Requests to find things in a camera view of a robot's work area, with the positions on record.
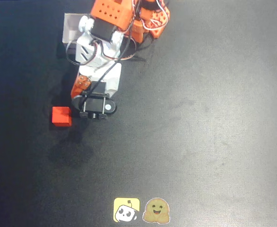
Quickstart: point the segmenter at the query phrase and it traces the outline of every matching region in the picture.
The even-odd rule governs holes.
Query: red cube
[[[52,107],[52,123],[58,127],[70,127],[72,125],[71,109],[66,106]]]

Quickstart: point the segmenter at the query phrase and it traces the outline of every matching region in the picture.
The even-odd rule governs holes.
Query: black mat
[[[119,226],[116,197],[153,197],[173,227],[277,227],[277,0],[175,0],[162,37],[123,63],[107,122],[49,126],[76,68],[64,12],[0,1],[0,226]]]

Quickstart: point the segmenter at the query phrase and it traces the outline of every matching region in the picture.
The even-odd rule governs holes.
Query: cartoon face sticker
[[[137,212],[137,210],[131,207],[121,205],[115,213],[115,218],[118,222],[130,222],[138,218]]]
[[[113,203],[113,220],[135,224],[138,221],[140,202],[137,198],[116,198]]]
[[[148,223],[167,224],[170,222],[170,208],[161,198],[151,199],[145,207],[143,220]]]

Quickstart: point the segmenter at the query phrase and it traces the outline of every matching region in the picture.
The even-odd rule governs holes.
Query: orange robot part
[[[82,91],[86,90],[91,85],[91,81],[78,73],[76,81],[73,84],[72,90],[71,90],[71,98],[74,98],[75,96],[79,96]]]
[[[166,18],[163,12],[157,13],[156,11],[145,8],[140,9],[139,17],[141,20],[145,21],[146,26],[149,28],[156,28],[156,26],[150,21],[151,19],[158,20],[161,24],[165,24],[170,18],[170,11],[165,6],[164,1],[159,0],[159,2],[166,11],[168,18]],[[133,18],[132,0],[96,0],[91,10],[91,16],[102,19],[108,23],[116,25],[121,30],[126,31]],[[146,32],[150,32],[154,38],[158,38],[162,34],[164,27],[158,30],[149,31],[143,27],[141,20],[135,20],[133,23],[131,36],[136,42],[142,43],[143,34]]]
[[[96,0],[90,14],[126,30],[133,17],[131,0]]]

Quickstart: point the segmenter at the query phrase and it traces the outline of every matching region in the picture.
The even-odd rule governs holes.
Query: cable
[[[128,59],[132,58],[135,55],[136,51],[137,51],[137,42],[132,37],[131,37],[131,41],[134,43],[134,46],[135,46],[134,47],[134,53],[129,55],[129,56],[127,56],[127,57],[121,58],[121,61],[128,60]],[[108,55],[106,55],[104,53],[104,46],[103,46],[102,42],[100,42],[100,46],[101,46],[102,55],[104,55],[104,57],[106,57],[106,58],[108,58],[110,60],[114,60],[114,61],[118,60],[118,58],[109,57]]]
[[[93,93],[93,91],[95,90],[95,88],[101,83],[101,81],[104,79],[104,77],[110,72],[110,70],[112,70],[114,68],[114,66],[116,66],[117,63],[119,63],[123,57],[123,55],[125,54],[126,50],[129,47],[130,44],[130,40],[131,40],[131,32],[132,32],[132,27],[133,27],[133,23],[134,20],[132,20],[131,24],[130,24],[130,30],[129,30],[129,36],[128,36],[128,40],[125,46],[125,49],[122,51],[122,53],[119,55],[118,59],[115,61],[115,63],[109,68],[107,69],[107,71],[100,77],[100,79],[96,82],[96,84],[88,91],[88,93],[85,95],[84,100],[82,101],[82,103],[80,103],[79,108],[81,109],[83,104],[86,102],[86,100],[89,98],[89,96]]]
[[[166,11],[164,10],[164,8],[163,8],[162,5],[160,4],[159,0],[156,0],[156,2],[157,2],[157,4],[158,4],[159,8],[161,9],[161,11],[165,14],[167,20],[166,20],[166,22],[165,22],[163,25],[161,25],[161,26],[159,26],[159,27],[154,27],[154,28],[149,28],[149,27],[147,27],[146,24],[145,24],[145,21],[142,20],[142,24],[143,24],[144,29],[146,29],[146,30],[148,30],[148,31],[155,31],[155,30],[158,30],[158,29],[160,29],[160,28],[162,28],[162,27],[165,27],[165,26],[168,24],[168,21],[169,21],[168,14],[166,13]]]
[[[93,42],[93,44],[94,44],[94,46],[95,46],[95,49],[94,49],[94,51],[93,51],[91,57],[90,57],[87,61],[85,61],[85,62],[83,62],[83,63],[78,63],[78,62],[72,61],[72,60],[69,58],[68,53],[67,53],[68,50],[69,50],[70,45],[71,45],[72,42],[74,42],[74,41],[77,41],[77,40],[76,40],[76,39],[70,40],[69,43],[68,43],[67,46],[66,46],[65,53],[66,53],[66,58],[67,58],[67,60],[68,60],[70,63],[72,63],[72,64],[74,64],[74,65],[77,65],[77,66],[87,65],[87,64],[90,63],[90,62],[95,58],[95,56],[96,56],[96,52],[97,52],[97,44],[96,44],[96,42]]]

